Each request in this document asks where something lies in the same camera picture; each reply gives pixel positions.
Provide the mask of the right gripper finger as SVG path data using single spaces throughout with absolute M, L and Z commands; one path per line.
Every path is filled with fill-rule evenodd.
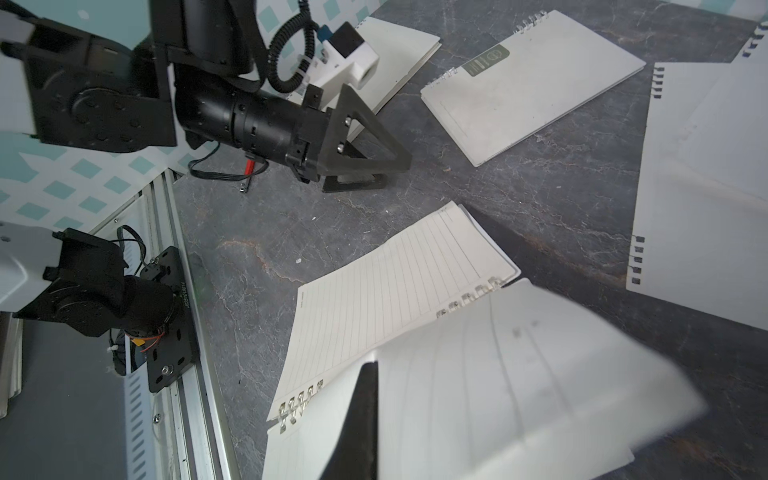
M 336 446 L 321 479 L 378 478 L 379 366 L 360 367 Z

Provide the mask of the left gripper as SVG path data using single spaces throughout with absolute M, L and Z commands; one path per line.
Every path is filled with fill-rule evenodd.
M 319 109 L 323 90 L 316 86 L 308 87 L 304 103 L 299 105 L 261 90 L 248 92 L 207 72 L 181 71 L 179 75 L 174 106 L 187 143 L 213 141 L 239 149 L 256 161 L 254 176 L 273 162 L 288 167 L 303 183 L 326 176 L 323 193 L 344 193 L 383 189 L 387 186 L 384 174 L 405 172 L 411 166 L 412 155 L 350 85 L 342 86 L 327 124 Z M 362 125 L 390 157 L 353 158 L 346 153 L 348 121 Z M 201 162 L 197 159 L 188 164 L 192 177 L 244 179 L 244 174 L 201 170 Z

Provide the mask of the large spiral notebook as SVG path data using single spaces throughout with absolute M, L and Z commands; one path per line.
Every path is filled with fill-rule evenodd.
M 371 17 L 363 20 L 356 28 L 379 54 L 380 61 L 375 73 L 362 88 L 350 86 L 377 113 L 437 52 L 441 40 L 432 34 Z M 301 83 L 296 91 L 288 95 L 288 100 L 301 103 L 310 86 L 314 85 Z M 339 94 L 330 97 L 323 91 L 321 109 L 335 108 Z

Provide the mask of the torn lined paper page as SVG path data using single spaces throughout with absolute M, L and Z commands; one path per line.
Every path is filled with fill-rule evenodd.
M 767 68 L 659 62 L 628 290 L 767 325 Z

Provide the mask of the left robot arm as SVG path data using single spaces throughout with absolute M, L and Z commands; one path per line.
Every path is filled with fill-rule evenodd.
M 353 26 L 317 24 L 307 2 L 265 41 L 252 1 L 153 1 L 150 34 L 131 49 L 12 1 L 1 8 L 33 28 L 1 49 L 24 67 L 45 144 L 126 154 L 173 146 L 183 132 L 194 148 L 243 151 L 254 174 L 278 163 L 331 193 L 377 189 L 410 167 L 358 95 L 377 54 Z M 3 224 L 1 308 L 143 341 L 158 391 L 199 356 L 182 256 L 169 247 L 129 275 L 121 246 L 73 228 Z

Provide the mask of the red handled screwdriver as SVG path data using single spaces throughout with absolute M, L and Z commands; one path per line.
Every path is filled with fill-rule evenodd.
M 249 191 L 252 177 L 254 176 L 255 170 L 256 170 L 256 161 L 253 158 L 248 157 L 246 161 L 245 171 L 244 171 L 244 179 L 241 181 L 240 187 L 239 187 L 239 191 L 242 194 L 246 194 Z

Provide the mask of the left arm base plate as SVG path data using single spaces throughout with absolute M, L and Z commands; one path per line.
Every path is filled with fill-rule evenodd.
M 158 331 L 159 338 L 144 348 L 149 391 L 159 393 L 189 370 L 200 353 L 180 250 L 167 247 L 139 277 L 173 294 L 172 309 Z

